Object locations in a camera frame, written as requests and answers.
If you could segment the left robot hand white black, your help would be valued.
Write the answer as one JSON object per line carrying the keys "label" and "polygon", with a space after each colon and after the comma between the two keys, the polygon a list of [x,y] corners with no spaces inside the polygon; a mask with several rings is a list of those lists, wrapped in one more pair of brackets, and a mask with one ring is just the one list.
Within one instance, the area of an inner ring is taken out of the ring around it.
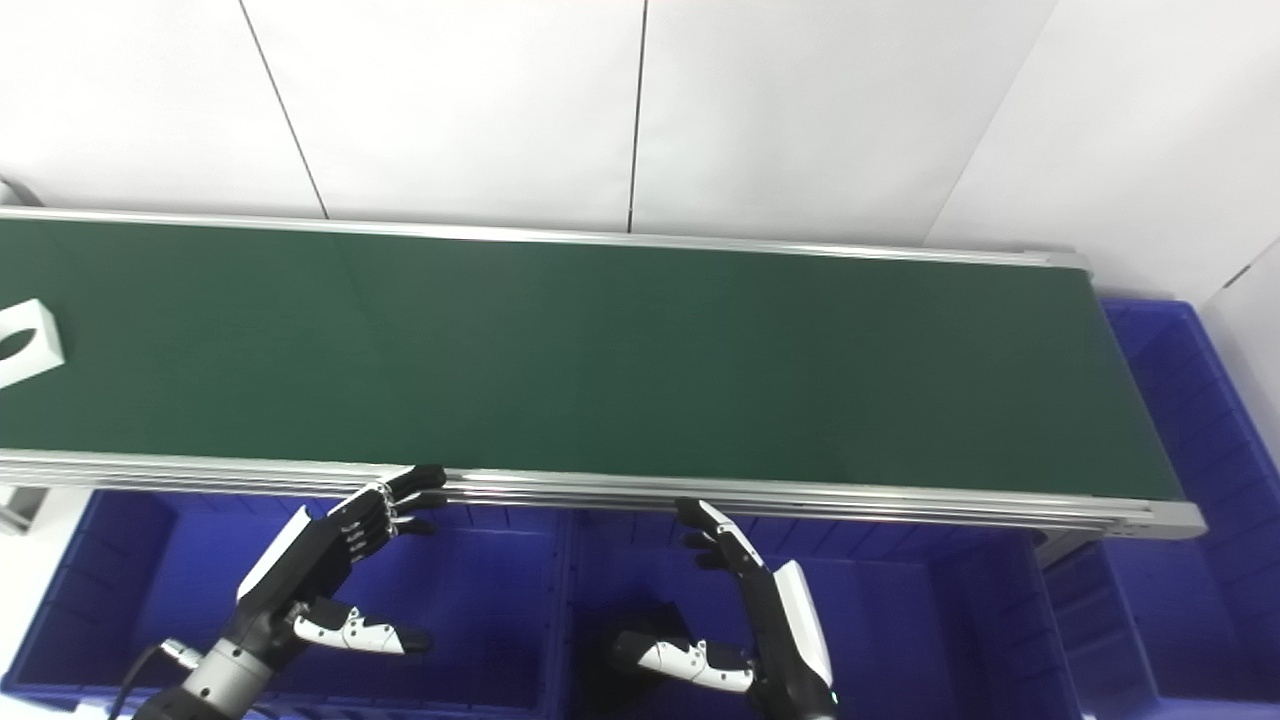
{"label": "left robot hand white black", "polygon": [[365,653],[426,653],[429,633],[397,626],[335,598],[356,564],[401,536],[431,536],[413,511],[445,505],[445,469],[417,465],[369,482],[326,514],[302,507],[241,582],[220,633],[234,655],[279,673],[311,644]]}

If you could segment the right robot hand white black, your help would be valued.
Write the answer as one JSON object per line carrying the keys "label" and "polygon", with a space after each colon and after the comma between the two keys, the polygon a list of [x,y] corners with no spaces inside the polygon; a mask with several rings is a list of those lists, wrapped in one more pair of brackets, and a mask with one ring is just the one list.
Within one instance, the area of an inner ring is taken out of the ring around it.
{"label": "right robot hand white black", "polygon": [[799,561],[769,568],[739,524],[705,500],[680,497],[675,509],[698,565],[733,578],[754,650],[626,630],[611,643],[612,660],[623,670],[740,694],[763,719],[835,719],[835,671]]}

